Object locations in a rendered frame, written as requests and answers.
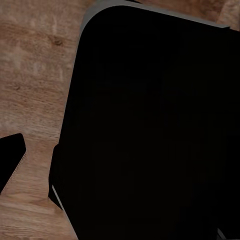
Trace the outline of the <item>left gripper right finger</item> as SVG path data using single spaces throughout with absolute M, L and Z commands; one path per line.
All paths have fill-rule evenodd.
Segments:
M 224 151 L 240 173 L 240 135 L 235 133 L 228 133 Z

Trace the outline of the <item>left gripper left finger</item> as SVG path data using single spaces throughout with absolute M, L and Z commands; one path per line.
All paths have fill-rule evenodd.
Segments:
M 25 152 L 26 145 L 21 133 L 0 138 L 0 193 Z

